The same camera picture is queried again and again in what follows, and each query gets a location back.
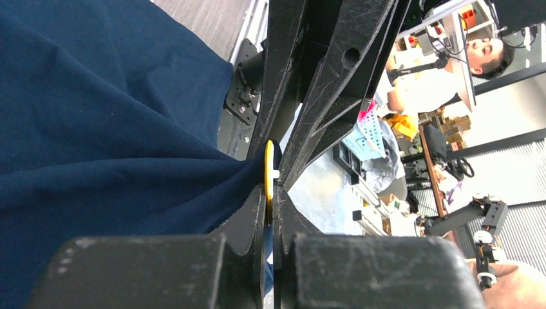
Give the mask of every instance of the navy blue fabric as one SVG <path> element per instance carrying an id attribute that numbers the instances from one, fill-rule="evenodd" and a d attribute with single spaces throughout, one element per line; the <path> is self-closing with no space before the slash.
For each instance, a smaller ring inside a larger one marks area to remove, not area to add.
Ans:
<path id="1" fill-rule="evenodd" d="M 206 233 L 242 205 L 263 154 L 216 150 L 231 76 L 148 0 L 0 1 L 0 308 L 72 237 Z"/>

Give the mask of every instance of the man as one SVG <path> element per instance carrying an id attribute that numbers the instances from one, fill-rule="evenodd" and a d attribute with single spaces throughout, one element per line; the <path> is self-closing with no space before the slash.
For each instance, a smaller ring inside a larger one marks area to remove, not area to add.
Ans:
<path id="1" fill-rule="evenodd" d="M 514 59 L 514 48 L 500 39 L 472 40 L 466 43 L 466 52 L 470 72 L 483 79 L 501 75 Z M 399 68 L 395 58 L 396 53 L 392 53 L 387 61 L 387 70 Z M 421 64 L 433 61 L 427 59 Z M 405 115 L 433 111 L 455 96 L 457 84 L 453 60 L 450 59 L 444 69 L 427 70 L 397 79 L 386 94 L 388 109 Z"/>

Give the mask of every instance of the man's hair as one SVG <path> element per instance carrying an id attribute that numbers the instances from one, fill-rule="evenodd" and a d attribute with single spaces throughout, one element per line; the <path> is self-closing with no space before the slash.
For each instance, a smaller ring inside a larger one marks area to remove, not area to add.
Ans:
<path id="1" fill-rule="evenodd" d="M 491 80 L 495 77 L 499 77 L 506 71 L 506 68 L 512 64 L 514 60 L 514 53 L 516 49 L 512 46 L 507 45 L 505 42 L 502 43 L 502 50 L 498 56 L 498 59 L 493 59 L 488 63 L 482 64 L 482 74 L 474 74 L 475 77 L 481 79 Z"/>

